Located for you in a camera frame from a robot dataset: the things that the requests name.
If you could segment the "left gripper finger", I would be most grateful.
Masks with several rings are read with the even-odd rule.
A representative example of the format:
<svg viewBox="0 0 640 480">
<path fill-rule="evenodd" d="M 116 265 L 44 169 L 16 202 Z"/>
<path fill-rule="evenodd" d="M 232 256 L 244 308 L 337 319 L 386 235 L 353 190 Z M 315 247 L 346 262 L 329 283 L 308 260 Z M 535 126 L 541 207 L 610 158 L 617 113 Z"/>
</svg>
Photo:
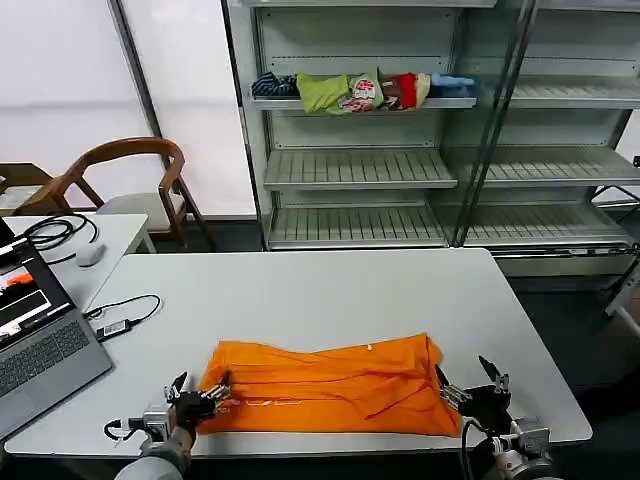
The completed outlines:
<svg viewBox="0 0 640 480">
<path fill-rule="evenodd" d="M 202 391 L 200 397 L 208 401 L 221 403 L 231 395 L 231 371 L 226 370 L 221 380 L 212 388 Z"/>
<path fill-rule="evenodd" d="M 181 396 L 185 382 L 188 380 L 188 372 L 184 371 L 178 375 L 170 385 L 163 389 L 164 398 L 167 403 L 175 403 Z"/>
</svg>

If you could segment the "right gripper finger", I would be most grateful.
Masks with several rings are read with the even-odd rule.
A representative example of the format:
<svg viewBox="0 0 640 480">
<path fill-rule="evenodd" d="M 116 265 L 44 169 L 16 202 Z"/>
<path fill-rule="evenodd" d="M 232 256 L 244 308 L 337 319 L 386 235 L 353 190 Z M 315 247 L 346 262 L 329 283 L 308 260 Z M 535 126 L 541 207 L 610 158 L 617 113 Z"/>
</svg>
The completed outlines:
<svg viewBox="0 0 640 480">
<path fill-rule="evenodd" d="M 471 399 L 471 395 L 463 389 L 453 385 L 438 364 L 435 365 L 441 398 L 452 408 L 458 408 L 461 403 Z"/>
<path fill-rule="evenodd" d="M 497 366 L 484 356 L 479 355 L 478 360 L 491 381 L 490 385 L 481 387 L 481 393 L 485 396 L 508 396 L 510 394 L 510 376 L 507 373 L 501 373 Z"/>
</svg>

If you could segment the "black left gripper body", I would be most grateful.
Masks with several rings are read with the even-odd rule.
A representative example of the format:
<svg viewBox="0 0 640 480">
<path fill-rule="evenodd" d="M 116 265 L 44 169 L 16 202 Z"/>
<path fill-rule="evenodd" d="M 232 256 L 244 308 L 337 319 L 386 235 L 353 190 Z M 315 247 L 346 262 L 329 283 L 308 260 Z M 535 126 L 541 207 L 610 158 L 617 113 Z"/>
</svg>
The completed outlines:
<svg viewBox="0 0 640 480">
<path fill-rule="evenodd" d="M 180 393 L 171 401 L 174 409 L 174 425 L 189 433 L 191 440 L 196 440 L 196 429 L 205 420 L 216 415 L 216 403 L 199 392 Z"/>
</svg>

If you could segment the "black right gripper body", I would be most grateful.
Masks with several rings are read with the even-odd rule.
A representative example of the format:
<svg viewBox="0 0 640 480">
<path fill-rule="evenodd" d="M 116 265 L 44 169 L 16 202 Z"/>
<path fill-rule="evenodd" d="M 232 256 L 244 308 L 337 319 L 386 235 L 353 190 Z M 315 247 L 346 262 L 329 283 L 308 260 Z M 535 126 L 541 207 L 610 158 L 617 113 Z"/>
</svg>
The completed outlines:
<svg viewBox="0 0 640 480">
<path fill-rule="evenodd" d="M 458 412 L 475 419 L 491 436 L 506 435 L 511 432 L 510 403 L 510 392 L 497 391 L 494 385 L 478 386 L 465 390 Z"/>
</svg>

